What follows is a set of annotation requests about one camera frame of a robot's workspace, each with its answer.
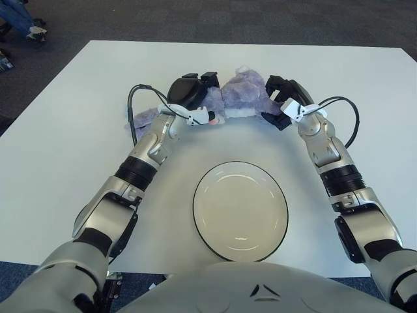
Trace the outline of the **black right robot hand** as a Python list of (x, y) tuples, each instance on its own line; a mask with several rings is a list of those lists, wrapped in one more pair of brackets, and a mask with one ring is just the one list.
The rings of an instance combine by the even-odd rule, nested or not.
[(275, 91), (277, 91), (278, 94), (265, 109), (261, 110), (261, 117), (278, 128), (278, 130), (284, 130), (291, 125), (290, 117), (286, 116), (281, 111), (281, 107), (286, 100), (291, 98), (297, 101), (301, 106), (313, 104), (313, 100), (309, 93), (295, 80), (286, 80), (281, 76), (270, 75), (265, 84), (265, 90), (269, 97), (271, 97)]

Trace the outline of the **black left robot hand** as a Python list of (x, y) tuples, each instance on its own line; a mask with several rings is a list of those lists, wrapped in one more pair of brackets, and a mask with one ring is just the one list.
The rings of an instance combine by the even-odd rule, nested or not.
[(180, 105), (187, 110), (196, 110), (203, 103), (212, 87), (219, 87), (218, 73), (188, 73), (176, 79), (167, 93), (167, 103)]

